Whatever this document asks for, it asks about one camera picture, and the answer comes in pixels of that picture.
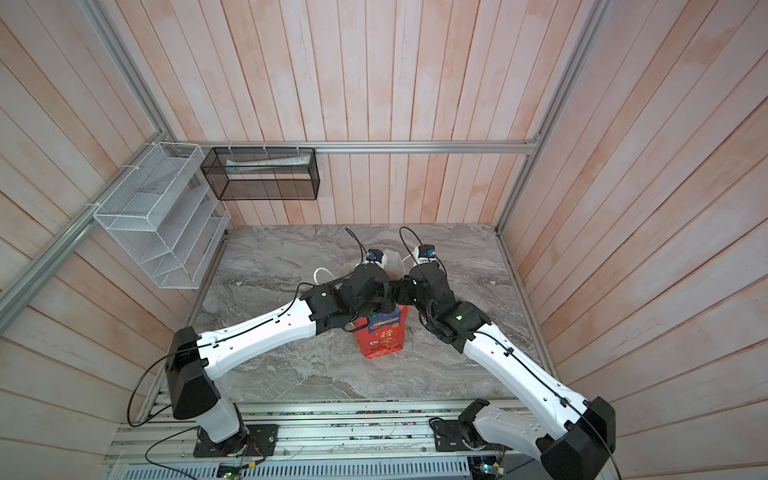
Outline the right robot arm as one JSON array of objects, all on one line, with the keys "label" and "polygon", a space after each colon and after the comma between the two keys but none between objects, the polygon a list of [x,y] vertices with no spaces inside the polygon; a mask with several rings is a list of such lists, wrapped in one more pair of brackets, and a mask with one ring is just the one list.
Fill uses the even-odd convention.
[{"label": "right robot arm", "polygon": [[413,306],[442,342],[498,379],[531,413],[526,419],[477,399],[458,418],[463,443],[508,447],[539,461],[553,479],[595,479],[611,460],[616,413],[604,399],[571,390],[515,347],[479,307],[455,297],[436,262],[390,283],[401,305]]}]

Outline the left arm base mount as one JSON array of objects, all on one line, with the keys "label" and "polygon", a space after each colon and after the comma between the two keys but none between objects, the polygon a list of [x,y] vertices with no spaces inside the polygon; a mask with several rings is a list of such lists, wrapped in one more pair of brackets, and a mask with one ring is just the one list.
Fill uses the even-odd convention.
[{"label": "left arm base mount", "polygon": [[240,432],[219,443],[213,442],[209,435],[199,427],[197,442],[193,450],[194,458],[223,457],[270,457],[274,454],[278,438],[277,424],[246,424]]}]

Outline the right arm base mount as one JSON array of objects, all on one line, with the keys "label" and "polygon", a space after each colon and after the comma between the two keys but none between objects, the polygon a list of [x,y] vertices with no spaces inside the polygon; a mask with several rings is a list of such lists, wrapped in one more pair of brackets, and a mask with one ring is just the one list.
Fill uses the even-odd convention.
[{"label": "right arm base mount", "polygon": [[476,399],[459,414],[457,419],[430,418],[428,425],[433,432],[435,449],[438,452],[508,449],[507,445],[485,441],[474,427],[473,421],[479,412],[488,406],[493,406],[493,403],[485,399]]}]

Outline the red paper bag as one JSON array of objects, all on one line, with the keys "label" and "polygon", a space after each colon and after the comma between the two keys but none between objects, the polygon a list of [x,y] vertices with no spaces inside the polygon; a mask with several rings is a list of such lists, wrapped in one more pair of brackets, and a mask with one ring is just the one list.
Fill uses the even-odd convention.
[{"label": "red paper bag", "polygon": [[[356,266],[360,264],[365,264],[364,254],[362,262]],[[396,280],[392,278],[385,267],[383,269],[389,276],[389,283],[396,302]],[[332,329],[341,329],[351,333],[361,353],[368,359],[401,350],[405,341],[405,318],[407,316],[405,307],[396,303],[395,310],[388,314],[354,315],[348,312],[338,298],[337,289],[352,274],[354,269],[341,278],[318,284],[301,294],[300,299],[306,302],[310,308],[310,319],[316,325],[316,333],[321,334]]]}]

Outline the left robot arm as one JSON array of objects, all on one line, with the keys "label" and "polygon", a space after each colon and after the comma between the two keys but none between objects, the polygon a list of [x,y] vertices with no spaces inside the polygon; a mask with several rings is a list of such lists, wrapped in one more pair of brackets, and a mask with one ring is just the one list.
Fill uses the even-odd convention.
[{"label": "left robot arm", "polygon": [[350,325],[370,314],[389,313],[396,295],[388,273],[363,263],[323,284],[302,283],[287,304],[219,330],[178,330],[165,358],[165,374],[176,420],[191,420],[219,444],[245,432],[234,403],[215,381],[235,367],[288,343]]}]

